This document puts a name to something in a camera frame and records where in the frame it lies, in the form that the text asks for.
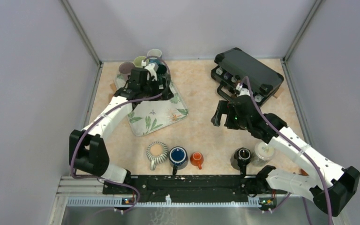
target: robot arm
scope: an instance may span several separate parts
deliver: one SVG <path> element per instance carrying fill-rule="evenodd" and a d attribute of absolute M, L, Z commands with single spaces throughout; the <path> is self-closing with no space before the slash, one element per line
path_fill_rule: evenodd
<path fill-rule="evenodd" d="M 157 69 L 158 66 L 154 63 L 147 65 L 145 68 L 134 68 L 127 82 L 127 87 L 119 88 L 115 92 L 114 97 L 101 114 L 81 131 L 74 130 L 71 133 L 69 139 L 70 164 L 76 146 L 82 135 L 88 130 L 77 150 L 74 161 L 75 169 L 117 183 L 124 183 L 125 179 L 130 177 L 130 171 L 110 162 L 104 140 L 107 140 L 119 122 L 132 112 L 141 101 L 125 104 L 113 110 L 114 107 L 131 100 L 148 98 L 160 93 L 162 96 L 154 100 L 169 100 L 173 97 L 173 93 L 169 88 L 170 75 L 162 75 L 161 81 L 158 81 Z"/>
<path fill-rule="evenodd" d="M 316 169 L 302 155 L 303 152 L 295 149 L 266 124 L 254 107 L 249 91 L 246 88 L 238 88 L 238 92 L 238 97 L 232 102 L 219 101 L 216 113 L 211 120 L 213 125 L 220 126 L 221 116 L 226 114 L 227 118 L 224 126 L 229 129 L 247 130 L 253 137 L 261 139 L 268 145 L 283 152 L 309 175 L 293 174 L 268 165 L 257 174 L 256 178 L 263 183 L 263 186 L 303 196 L 313 201 L 320 210 L 327 213 L 323 185 Z M 277 130 L 291 139 L 318 165 L 328 187 L 332 215 L 339 215 L 356 192 L 360 172 L 352 166 L 345 169 L 325 158 L 300 139 L 278 116 L 272 113 L 265 114 L 265 116 Z"/>

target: white mug with spiral pattern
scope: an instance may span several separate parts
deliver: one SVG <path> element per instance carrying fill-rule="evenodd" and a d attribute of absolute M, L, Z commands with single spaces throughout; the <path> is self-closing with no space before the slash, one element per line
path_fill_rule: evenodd
<path fill-rule="evenodd" d="M 147 148 L 147 158 L 151 162 L 150 170 L 155 170 L 158 164 L 163 163 L 169 154 L 169 149 L 162 142 L 153 142 Z"/>

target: white wall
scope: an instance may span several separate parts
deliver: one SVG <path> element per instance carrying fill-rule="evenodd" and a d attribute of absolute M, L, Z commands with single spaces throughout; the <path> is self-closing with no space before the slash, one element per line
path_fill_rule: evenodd
<path fill-rule="evenodd" d="M 47 223 L 96 72 L 58 0 L 0 1 L 0 225 Z"/>
<path fill-rule="evenodd" d="M 99 58 L 206 59 L 233 48 L 286 54 L 314 0 L 70 0 Z"/>
<path fill-rule="evenodd" d="M 360 171 L 360 1 L 325 1 L 289 67 L 315 147 Z M 360 185 L 347 208 L 360 224 Z"/>

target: black case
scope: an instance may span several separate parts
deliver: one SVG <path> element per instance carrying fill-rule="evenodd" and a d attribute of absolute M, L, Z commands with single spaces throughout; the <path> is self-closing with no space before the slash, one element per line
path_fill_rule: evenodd
<path fill-rule="evenodd" d="M 230 93 L 234 93 L 237 82 L 240 82 L 245 76 L 249 77 L 253 95 L 259 95 L 262 98 L 260 102 L 257 102 L 259 106 L 262 106 L 284 81 L 281 74 L 239 48 L 233 48 L 218 54 L 215 57 L 215 63 L 218 66 L 212 70 L 211 77 L 220 83 L 217 92 L 227 101 L 233 99 L 222 88 L 225 87 Z"/>

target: tabletop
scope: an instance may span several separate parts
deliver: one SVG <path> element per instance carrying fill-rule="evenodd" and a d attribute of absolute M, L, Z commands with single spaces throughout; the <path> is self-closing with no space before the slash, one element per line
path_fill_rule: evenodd
<path fill-rule="evenodd" d="M 280 74 L 284 74 L 279 59 L 260 60 Z M 122 62 L 105 62 L 94 100 L 90 122 L 92 122 L 108 105 L 108 96 L 113 93 L 110 84 L 118 74 Z M 150 170 L 150 162 L 146 157 L 148 145 L 154 141 L 164 142 L 169 149 L 175 146 L 185 148 L 189 155 L 195 151 L 203 154 L 202 169 L 190 163 L 178 175 L 194 174 L 239 174 L 231 167 L 230 157 L 235 150 L 245 147 L 253 151 L 260 140 L 247 131 L 231 130 L 222 125 L 215 127 L 210 122 L 216 111 L 220 97 L 216 89 L 218 83 L 210 76 L 210 71 L 216 66 L 213 60 L 176 60 L 167 61 L 171 71 L 172 81 L 188 107 L 188 116 L 172 125 L 155 131 L 143 137 L 135 136 L 127 119 L 123 119 L 114 132 L 105 140 L 110 162 L 113 162 L 132 174 L 139 175 L 170 175 L 172 168 L 169 160 Z M 286 80 L 281 85 L 284 91 L 278 98 L 271 97 L 262 107 L 263 113 L 274 113 L 282 118 L 300 137 L 300 124 Z M 282 168 L 289 172 L 299 172 L 299 167 L 284 154 L 277 151 L 274 159 L 268 165 Z M 262 167 L 249 164 L 247 174 L 256 174 Z"/>

